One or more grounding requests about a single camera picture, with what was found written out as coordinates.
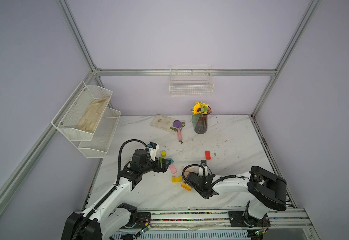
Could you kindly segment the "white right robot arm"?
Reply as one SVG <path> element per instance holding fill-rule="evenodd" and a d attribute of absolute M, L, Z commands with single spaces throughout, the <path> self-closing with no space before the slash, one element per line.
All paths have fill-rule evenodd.
<path fill-rule="evenodd" d="M 269 211 L 287 209 L 287 181 L 259 166 L 247 173 L 219 176 L 207 172 L 208 167 L 192 164 L 183 169 L 184 183 L 204 199 L 224 193 L 246 193 L 243 218 L 248 226 L 261 221 Z"/>

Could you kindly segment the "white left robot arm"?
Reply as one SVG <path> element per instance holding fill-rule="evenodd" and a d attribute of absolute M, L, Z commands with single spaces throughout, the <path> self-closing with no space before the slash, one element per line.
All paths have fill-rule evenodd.
<path fill-rule="evenodd" d="M 138 149 L 130 163 L 118 173 L 108 192 L 82 212 L 73 212 L 66 220 L 62 240 L 107 240 L 121 227 L 133 227 L 136 222 L 136 207 L 122 203 L 149 172 L 165 173 L 171 163 L 158 159 L 159 145 L 150 143 Z"/>

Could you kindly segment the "red rectangular block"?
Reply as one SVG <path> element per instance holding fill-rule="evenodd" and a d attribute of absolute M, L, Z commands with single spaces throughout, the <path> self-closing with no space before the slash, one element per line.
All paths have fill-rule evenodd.
<path fill-rule="evenodd" d="M 211 153 L 210 153 L 210 151 L 205 151 L 205 157 L 206 157 L 206 160 L 211 160 Z"/>

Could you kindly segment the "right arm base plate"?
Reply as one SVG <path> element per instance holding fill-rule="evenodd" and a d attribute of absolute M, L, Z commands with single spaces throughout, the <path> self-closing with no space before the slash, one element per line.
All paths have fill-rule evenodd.
<path fill-rule="evenodd" d="M 251 217 L 245 211 L 229 211 L 228 215 L 231 227 L 260 228 L 270 226 L 267 215 L 264 215 L 262 219 Z"/>

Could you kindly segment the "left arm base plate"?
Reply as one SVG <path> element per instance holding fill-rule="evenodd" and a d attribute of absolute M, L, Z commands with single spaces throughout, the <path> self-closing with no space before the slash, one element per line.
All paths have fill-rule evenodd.
<path fill-rule="evenodd" d="M 131 229 L 142 229 L 148 226 L 151 222 L 151 213 L 137 212 L 132 215 L 132 222 L 129 226 Z"/>

